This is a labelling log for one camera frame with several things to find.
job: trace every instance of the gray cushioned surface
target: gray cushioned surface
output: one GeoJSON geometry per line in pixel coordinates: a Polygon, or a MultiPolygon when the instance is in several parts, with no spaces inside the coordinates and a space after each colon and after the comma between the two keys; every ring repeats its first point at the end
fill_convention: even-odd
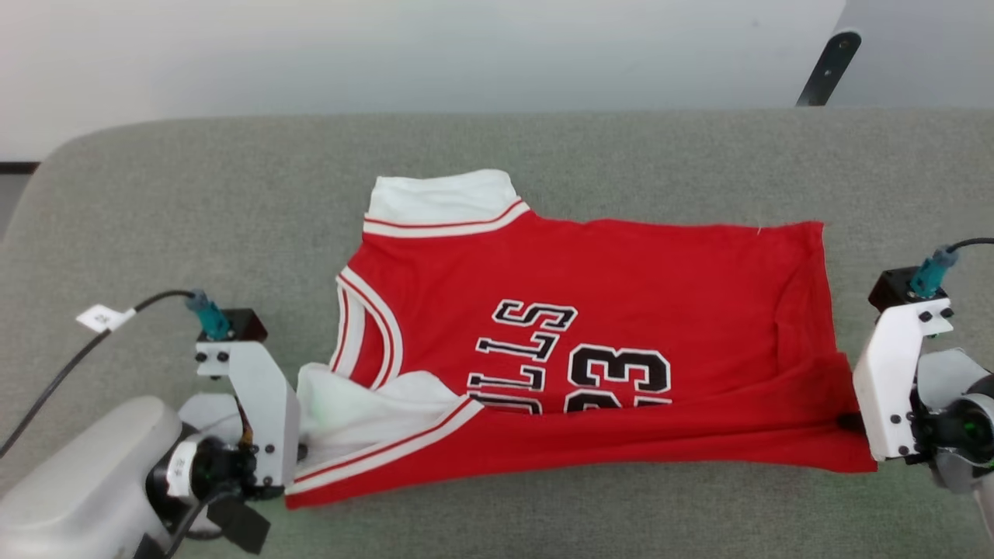
{"type": "MultiPolygon", "coordinates": [[[[377,175],[494,167],[549,217],[777,224],[824,220],[840,347],[873,327],[881,270],[994,233],[994,111],[788,109],[169,121],[70,142],[32,179],[0,249],[0,436],[90,337],[74,316],[202,286],[252,306],[284,371],[326,361],[333,277],[377,175]]],[[[962,345],[994,364],[994,250],[947,287],[962,345]]],[[[692,275],[693,270],[679,271],[692,275]]],[[[715,296],[735,304],[728,290],[715,296]]],[[[160,304],[112,336],[0,464],[0,491],[124,399],[179,406],[197,326],[160,304]]],[[[843,476],[744,464],[586,466],[358,498],[273,521],[265,557],[994,557],[966,497],[923,467],[843,476]]],[[[188,542],[181,557],[241,557],[188,542]]]]}

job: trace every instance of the white label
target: white label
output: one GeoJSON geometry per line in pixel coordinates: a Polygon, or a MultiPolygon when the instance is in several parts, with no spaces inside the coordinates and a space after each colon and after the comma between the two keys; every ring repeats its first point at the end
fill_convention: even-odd
{"type": "Polygon", "coordinates": [[[95,304],[89,310],[76,317],[83,326],[94,332],[103,332],[121,320],[124,315],[102,304],[95,304]]]}
{"type": "Polygon", "coordinates": [[[107,308],[102,304],[95,304],[86,312],[76,317],[76,320],[94,332],[111,331],[119,328],[124,322],[135,315],[133,308],[124,312],[117,312],[112,308],[107,308]]]}
{"type": "Polygon", "coordinates": [[[196,455],[197,441],[184,441],[176,446],[166,468],[167,495],[187,502],[190,499],[196,500],[193,487],[190,486],[190,470],[196,455]]]}

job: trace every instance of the white wall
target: white wall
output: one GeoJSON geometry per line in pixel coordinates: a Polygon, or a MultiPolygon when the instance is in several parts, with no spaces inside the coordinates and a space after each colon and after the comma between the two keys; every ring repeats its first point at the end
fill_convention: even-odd
{"type": "Polygon", "coordinates": [[[829,105],[994,107],[994,0],[849,0],[863,44],[829,105]]]}
{"type": "Polygon", "coordinates": [[[0,161],[139,120],[791,106],[844,0],[4,0],[0,161]]]}

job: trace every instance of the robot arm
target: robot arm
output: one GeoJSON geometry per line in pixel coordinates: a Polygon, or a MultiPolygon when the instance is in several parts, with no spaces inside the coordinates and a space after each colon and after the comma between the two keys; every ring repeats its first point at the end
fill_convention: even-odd
{"type": "Polygon", "coordinates": [[[198,394],[178,413],[153,397],[120,405],[0,500],[0,556],[167,559],[188,535],[260,551],[269,524],[245,501],[292,482],[297,400],[254,312],[192,309],[198,374],[229,377],[237,396],[198,394]]]}
{"type": "Polygon", "coordinates": [[[881,315],[853,373],[860,414],[876,460],[927,464],[940,487],[972,493],[994,537],[994,375],[961,349],[921,354],[925,337],[952,330],[934,275],[926,262],[874,287],[881,315]],[[922,270],[931,295],[916,288],[922,270]]]}

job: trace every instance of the teal connector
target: teal connector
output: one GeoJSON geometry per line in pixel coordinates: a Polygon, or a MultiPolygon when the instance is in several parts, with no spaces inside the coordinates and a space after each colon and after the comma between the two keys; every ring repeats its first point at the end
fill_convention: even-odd
{"type": "Polygon", "coordinates": [[[929,259],[918,268],[911,278],[911,290],[921,298],[935,296],[935,292],[942,286],[945,273],[949,271],[959,256],[956,252],[949,252],[947,247],[940,247],[929,259]]]}
{"type": "Polygon", "coordinates": [[[225,315],[212,300],[207,298],[207,294],[202,289],[191,289],[191,292],[194,297],[187,299],[187,308],[197,313],[207,337],[213,340],[227,339],[232,325],[225,315]]]}

